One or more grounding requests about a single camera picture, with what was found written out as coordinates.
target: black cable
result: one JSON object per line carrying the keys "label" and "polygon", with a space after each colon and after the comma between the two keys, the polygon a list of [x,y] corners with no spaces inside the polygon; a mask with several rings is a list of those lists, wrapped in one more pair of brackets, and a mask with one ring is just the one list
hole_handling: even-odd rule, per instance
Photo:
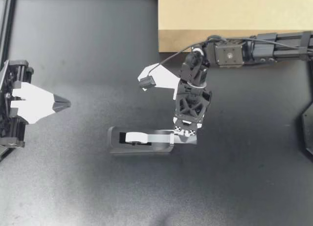
{"label": "black cable", "polygon": [[286,44],[281,44],[281,43],[277,43],[277,42],[270,41],[270,40],[264,40],[264,39],[253,39],[253,38],[228,38],[228,40],[256,41],[256,42],[263,42],[263,43],[268,43],[268,44],[273,44],[273,45],[284,46],[284,47],[287,47],[287,48],[290,48],[290,49],[296,49],[296,50],[299,50],[299,49],[300,49],[300,47],[298,47],[298,46],[289,46],[289,45],[286,45]]}
{"label": "black cable", "polygon": [[190,48],[190,47],[193,47],[193,46],[195,46],[195,45],[200,45],[200,44],[208,44],[208,43],[211,43],[211,42],[219,42],[219,41],[227,42],[227,39],[222,38],[222,37],[219,36],[219,35],[211,35],[211,36],[207,37],[207,39],[206,39],[205,41],[198,42],[198,43],[195,43],[195,44],[191,44],[191,45],[185,47],[184,49],[182,49],[182,50],[176,52],[175,54],[169,56],[169,57],[166,58],[165,60],[159,62],[155,67],[153,67],[151,70],[149,70],[147,76],[149,76],[149,74],[150,74],[156,67],[158,67],[159,65],[162,65],[162,64],[166,63],[167,61],[171,60],[173,57],[179,55],[180,53],[182,53],[183,51],[187,50],[187,49]]}
{"label": "black cable", "polygon": [[182,50],[176,52],[175,54],[173,54],[173,55],[167,57],[165,60],[159,62],[156,66],[154,66],[151,70],[149,70],[147,76],[149,76],[149,74],[150,74],[156,67],[158,67],[159,65],[162,65],[162,64],[168,62],[168,61],[171,60],[173,57],[175,57],[175,56],[181,54],[183,51],[187,50],[188,48],[193,47],[193,46],[195,46],[195,45],[204,44],[204,43],[206,43],[206,42],[207,42],[207,41],[202,41],[202,42],[198,42],[198,43],[195,43],[195,44],[191,44],[191,45],[185,47],[184,49],[182,49]]}

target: black table surface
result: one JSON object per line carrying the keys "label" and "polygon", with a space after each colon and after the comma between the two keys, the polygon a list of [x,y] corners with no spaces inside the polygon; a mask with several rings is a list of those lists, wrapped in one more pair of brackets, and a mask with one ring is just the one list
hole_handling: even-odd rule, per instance
{"label": "black table surface", "polygon": [[0,163],[1,226],[313,225],[306,63],[213,68],[197,146],[116,158],[110,126],[173,126],[172,91],[136,80],[160,59],[157,0],[17,0],[12,28],[10,59],[72,107],[27,126],[26,147]]}

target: cardboard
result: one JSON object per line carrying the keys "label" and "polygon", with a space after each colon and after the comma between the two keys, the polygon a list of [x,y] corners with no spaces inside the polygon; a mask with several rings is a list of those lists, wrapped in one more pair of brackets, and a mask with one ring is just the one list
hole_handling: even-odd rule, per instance
{"label": "cardboard", "polygon": [[177,52],[209,35],[313,30],[313,0],[158,0],[160,52]]}

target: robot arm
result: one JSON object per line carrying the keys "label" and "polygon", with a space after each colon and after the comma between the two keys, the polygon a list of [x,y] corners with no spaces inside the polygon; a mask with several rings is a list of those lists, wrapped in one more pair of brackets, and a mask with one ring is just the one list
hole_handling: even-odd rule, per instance
{"label": "robot arm", "polygon": [[[206,41],[192,46],[178,72],[178,85],[177,79],[171,87],[167,87],[177,88],[176,94],[174,93],[174,133],[188,143],[188,137],[195,136],[197,129],[202,127],[204,114],[212,97],[212,93],[205,89],[206,74],[210,65],[230,68],[299,59],[313,59],[313,35],[310,31],[259,34],[249,38],[224,39],[220,36],[210,36]],[[149,68],[150,75],[142,73],[138,78],[139,85],[144,89],[160,86],[159,80],[165,78],[158,78],[157,84],[154,85],[153,72],[158,71],[158,68],[151,68],[153,67]]]}
{"label": "robot arm", "polygon": [[[191,47],[181,69],[174,75],[162,64]],[[176,109],[172,130],[142,130],[110,128],[109,146],[113,154],[168,153],[173,143],[197,143],[197,130],[202,127],[212,93],[206,91],[206,75],[212,65],[218,67],[244,67],[274,64],[279,61],[313,59],[313,35],[310,31],[290,34],[259,34],[248,38],[222,38],[210,36],[191,45],[161,63],[146,67],[138,77],[139,86],[174,89]],[[313,132],[313,125],[304,122],[305,133]]]}

